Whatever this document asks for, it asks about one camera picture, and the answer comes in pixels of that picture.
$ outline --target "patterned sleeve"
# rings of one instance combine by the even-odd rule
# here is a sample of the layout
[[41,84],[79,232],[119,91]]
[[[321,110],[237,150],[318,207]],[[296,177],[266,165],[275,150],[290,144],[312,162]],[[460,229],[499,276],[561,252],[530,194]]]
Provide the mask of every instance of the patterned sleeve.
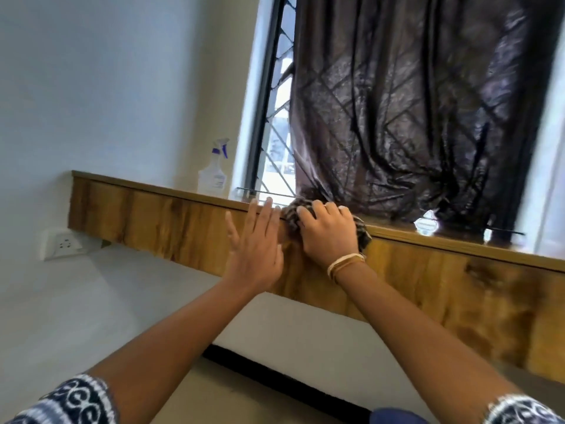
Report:
[[565,420],[529,396],[509,395],[489,406],[484,424],[565,424]]
[[6,424],[117,424],[118,421],[106,383],[81,374],[62,383]]

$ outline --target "bracelet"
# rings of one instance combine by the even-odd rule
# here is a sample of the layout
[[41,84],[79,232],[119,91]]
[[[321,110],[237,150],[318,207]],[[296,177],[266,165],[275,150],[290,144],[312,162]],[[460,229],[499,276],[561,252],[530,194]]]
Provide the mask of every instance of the bracelet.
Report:
[[328,266],[328,277],[335,283],[335,275],[346,266],[355,262],[364,262],[365,256],[359,253],[348,254],[347,256],[340,257],[334,263]]

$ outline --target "black baseboard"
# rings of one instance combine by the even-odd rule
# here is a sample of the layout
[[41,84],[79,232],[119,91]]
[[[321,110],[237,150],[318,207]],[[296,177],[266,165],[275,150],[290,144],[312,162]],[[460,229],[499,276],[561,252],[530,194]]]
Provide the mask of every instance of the black baseboard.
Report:
[[218,347],[217,345],[210,345],[202,356],[229,370],[233,370],[266,387],[272,388],[275,391],[328,414],[337,420],[347,423],[362,424],[369,422],[371,411],[368,409],[316,390],[309,385],[287,377],[269,367],[240,356],[229,349]]

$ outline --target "beige floor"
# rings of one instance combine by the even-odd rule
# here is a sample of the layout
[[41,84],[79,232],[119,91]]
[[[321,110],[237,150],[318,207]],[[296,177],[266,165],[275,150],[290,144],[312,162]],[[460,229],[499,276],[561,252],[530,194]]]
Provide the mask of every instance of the beige floor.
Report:
[[153,424],[334,424],[339,421],[200,359]]

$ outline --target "person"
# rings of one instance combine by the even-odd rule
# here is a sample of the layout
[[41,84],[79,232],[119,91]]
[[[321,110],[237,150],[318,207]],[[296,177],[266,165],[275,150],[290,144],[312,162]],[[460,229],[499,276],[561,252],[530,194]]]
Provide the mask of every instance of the person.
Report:
[[[358,252],[351,213],[334,203],[299,208],[307,255],[323,268]],[[250,204],[243,231],[226,214],[230,256],[221,281],[85,374],[61,384],[11,424],[148,424],[202,351],[283,272],[281,210]],[[448,424],[564,423],[378,278],[363,261],[335,274],[437,419]]]

